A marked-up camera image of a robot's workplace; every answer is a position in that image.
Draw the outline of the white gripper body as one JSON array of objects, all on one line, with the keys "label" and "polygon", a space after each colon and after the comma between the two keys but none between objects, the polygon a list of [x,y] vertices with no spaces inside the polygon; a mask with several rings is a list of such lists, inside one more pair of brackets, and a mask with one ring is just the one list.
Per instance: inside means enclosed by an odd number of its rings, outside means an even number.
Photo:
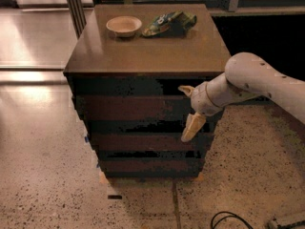
[{"label": "white gripper body", "polygon": [[197,112],[205,116],[212,116],[220,111],[221,107],[217,107],[212,103],[207,92],[207,82],[196,86],[191,94],[191,106]]}]

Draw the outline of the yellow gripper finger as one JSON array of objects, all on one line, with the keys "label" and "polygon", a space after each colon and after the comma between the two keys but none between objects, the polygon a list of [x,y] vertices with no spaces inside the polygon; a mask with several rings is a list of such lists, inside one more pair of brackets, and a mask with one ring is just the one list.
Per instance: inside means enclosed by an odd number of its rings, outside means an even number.
[{"label": "yellow gripper finger", "polygon": [[188,114],[181,141],[191,141],[206,123],[206,116],[200,113]]},{"label": "yellow gripper finger", "polygon": [[181,86],[178,87],[178,90],[180,92],[182,92],[184,95],[186,95],[187,97],[191,97],[192,93],[193,93],[193,90],[194,90],[194,87],[181,85]]}]

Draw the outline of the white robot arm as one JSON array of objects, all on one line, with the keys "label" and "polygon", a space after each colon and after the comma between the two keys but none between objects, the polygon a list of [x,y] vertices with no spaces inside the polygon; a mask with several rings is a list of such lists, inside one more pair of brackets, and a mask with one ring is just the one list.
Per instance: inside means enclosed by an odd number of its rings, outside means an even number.
[{"label": "white robot arm", "polygon": [[192,140],[213,116],[227,105],[265,96],[283,110],[305,123],[305,82],[278,72],[259,56],[240,52],[232,56],[225,72],[196,87],[179,86],[190,100],[189,114],[181,141]]}]

